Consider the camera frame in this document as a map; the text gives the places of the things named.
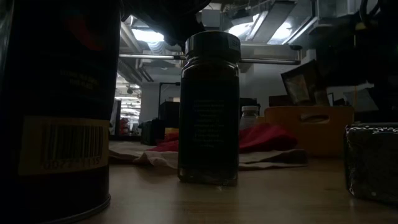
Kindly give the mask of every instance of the black jar lid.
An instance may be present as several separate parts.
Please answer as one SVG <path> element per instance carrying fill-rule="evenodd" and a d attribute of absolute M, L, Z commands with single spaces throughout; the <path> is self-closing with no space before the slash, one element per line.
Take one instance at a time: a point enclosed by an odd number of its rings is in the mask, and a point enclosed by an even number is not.
<path fill-rule="evenodd" d="M 241 41 L 222 31 L 204 31 L 191 36 L 185 43 L 188 57 L 222 57 L 237 63 L 241 59 Z"/>

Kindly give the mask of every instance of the glass jar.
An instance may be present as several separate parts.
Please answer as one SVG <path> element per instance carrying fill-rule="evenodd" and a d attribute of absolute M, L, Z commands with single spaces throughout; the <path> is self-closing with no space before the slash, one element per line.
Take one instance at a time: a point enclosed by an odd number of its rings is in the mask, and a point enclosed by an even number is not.
<path fill-rule="evenodd" d="M 238 178 L 240 41 L 218 31 L 187 40 L 182 70 L 178 177 L 234 185 Z"/>
<path fill-rule="evenodd" d="M 240 130 L 254 127 L 257 124 L 259 112 L 258 106 L 242 106 L 242 118 L 239 124 Z"/>

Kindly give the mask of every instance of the table surface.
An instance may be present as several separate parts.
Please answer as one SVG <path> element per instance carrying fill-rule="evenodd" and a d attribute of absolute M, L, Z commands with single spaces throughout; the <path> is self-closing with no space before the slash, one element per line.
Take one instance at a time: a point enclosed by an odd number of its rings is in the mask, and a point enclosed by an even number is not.
<path fill-rule="evenodd" d="M 111 205 L 91 223 L 398 223 L 398 209 L 345 190 L 343 162 L 243 171 L 237 187 L 184 184 L 176 170 L 111 166 Z"/>

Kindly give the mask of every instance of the small white bottle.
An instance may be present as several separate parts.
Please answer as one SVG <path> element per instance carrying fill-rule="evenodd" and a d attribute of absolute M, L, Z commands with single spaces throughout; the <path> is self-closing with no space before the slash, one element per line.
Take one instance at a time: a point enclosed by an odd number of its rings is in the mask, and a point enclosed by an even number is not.
<path fill-rule="evenodd" d="M 239 124 L 239 129 L 251 128 L 256 125 L 259 113 L 258 106 L 242 106 L 242 118 Z"/>

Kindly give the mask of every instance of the red cloth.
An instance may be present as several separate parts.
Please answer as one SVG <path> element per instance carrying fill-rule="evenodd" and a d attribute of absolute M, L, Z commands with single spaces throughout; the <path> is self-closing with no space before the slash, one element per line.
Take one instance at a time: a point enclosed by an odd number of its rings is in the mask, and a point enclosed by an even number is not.
<path fill-rule="evenodd" d="M 148 151 L 177 152 L 178 133 L 169 134 L 167 141 Z M 285 151 L 294 149 L 297 139 L 288 131 L 273 124 L 259 124 L 239 131 L 239 153 Z"/>

